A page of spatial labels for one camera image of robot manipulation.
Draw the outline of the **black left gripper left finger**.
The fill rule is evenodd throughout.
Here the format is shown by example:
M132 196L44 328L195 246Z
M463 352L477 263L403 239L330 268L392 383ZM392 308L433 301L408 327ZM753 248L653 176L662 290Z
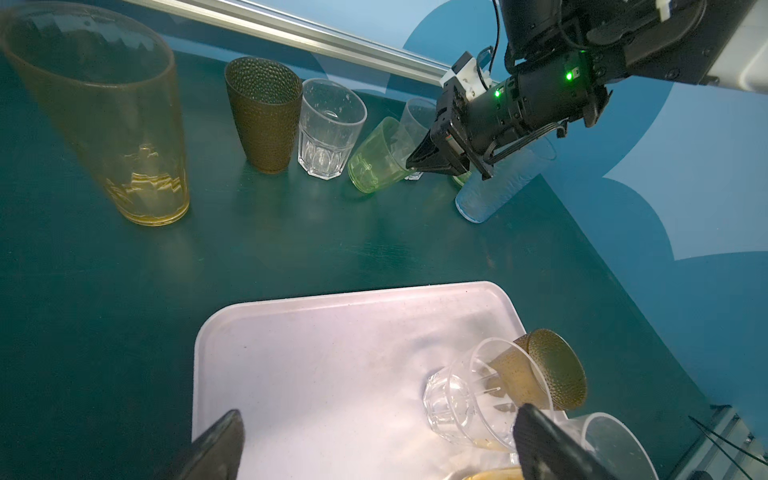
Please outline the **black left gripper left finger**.
M185 447L156 479L232 479L245 445L241 412L231 409Z

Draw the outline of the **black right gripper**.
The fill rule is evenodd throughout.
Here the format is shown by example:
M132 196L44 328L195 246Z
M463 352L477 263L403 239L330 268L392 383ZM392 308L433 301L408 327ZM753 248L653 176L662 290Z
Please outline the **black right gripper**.
M511 154L582 119L594 126L611 96L599 84L590 56L581 51L553 52L513 67L503 82L468 102L452 79L437 102L435 121L409 155L406 167L423 173L459 176L476 169L482 179Z

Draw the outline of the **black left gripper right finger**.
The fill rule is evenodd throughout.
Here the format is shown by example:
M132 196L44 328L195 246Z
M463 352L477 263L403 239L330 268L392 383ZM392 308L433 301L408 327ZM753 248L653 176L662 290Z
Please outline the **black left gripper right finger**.
M518 409L513 438L525 479L616 479L586 450L586 416L552 420L533 404Z

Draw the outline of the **yellow short cup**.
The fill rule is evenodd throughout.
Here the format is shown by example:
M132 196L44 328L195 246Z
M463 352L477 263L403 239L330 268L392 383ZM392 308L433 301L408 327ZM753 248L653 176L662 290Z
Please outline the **yellow short cup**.
M478 472L463 480L524 480L524 477L519 467L510 467Z

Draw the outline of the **small green cup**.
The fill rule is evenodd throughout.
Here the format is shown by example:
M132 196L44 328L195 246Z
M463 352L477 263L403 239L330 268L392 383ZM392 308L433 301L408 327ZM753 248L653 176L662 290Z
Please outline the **small green cup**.
M398 120L385 117L348 162L348 176L358 191L371 194L405 179L416 144Z

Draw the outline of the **brown amber short cup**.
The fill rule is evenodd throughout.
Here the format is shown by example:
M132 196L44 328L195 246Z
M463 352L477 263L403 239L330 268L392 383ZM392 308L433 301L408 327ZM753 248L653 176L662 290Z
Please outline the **brown amber short cup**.
M486 368L494 374L483 381L486 393L496 398L508 396L506 380L535 380L546 384L557 411L584 405L588 395L585 370L570 345L549 329L536 329L514 341L500 338L507 348Z

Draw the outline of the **lilac plastic tray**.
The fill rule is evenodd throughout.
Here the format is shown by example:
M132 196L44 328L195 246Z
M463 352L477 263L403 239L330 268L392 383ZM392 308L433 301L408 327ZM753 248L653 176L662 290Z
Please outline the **lilac plastic tray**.
M192 434L240 411L242 479L461 479L510 465L429 427L427 379L489 337L525 333L479 281L240 303L195 342Z

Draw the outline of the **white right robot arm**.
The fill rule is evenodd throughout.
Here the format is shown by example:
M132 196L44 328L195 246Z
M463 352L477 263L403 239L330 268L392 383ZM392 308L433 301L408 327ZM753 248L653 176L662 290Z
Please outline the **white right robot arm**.
M632 76L740 87L763 55L758 1L498 1L493 82L471 54L443 77L436 117L407 158L413 171L483 179L529 144L571 123L594 126L609 85Z

